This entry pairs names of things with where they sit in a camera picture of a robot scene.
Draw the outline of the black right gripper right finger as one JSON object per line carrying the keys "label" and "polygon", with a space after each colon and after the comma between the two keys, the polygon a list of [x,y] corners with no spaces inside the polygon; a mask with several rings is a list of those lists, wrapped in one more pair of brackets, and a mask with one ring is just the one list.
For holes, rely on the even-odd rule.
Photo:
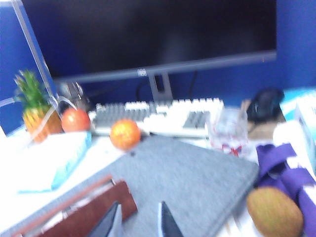
{"label": "black right gripper right finger", "polygon": [[158,236],[183,237],[183,234],[165,201],[158,204]]}

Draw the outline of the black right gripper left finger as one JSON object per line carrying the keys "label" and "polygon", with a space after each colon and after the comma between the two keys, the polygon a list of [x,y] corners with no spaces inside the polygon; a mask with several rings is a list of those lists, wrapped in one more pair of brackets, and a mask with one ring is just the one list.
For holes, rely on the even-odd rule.
{"label": "black right gripper left finger", "polygon": [[115,201],[98,224],[90,231],[88,237],[122,237],[121,204]]}

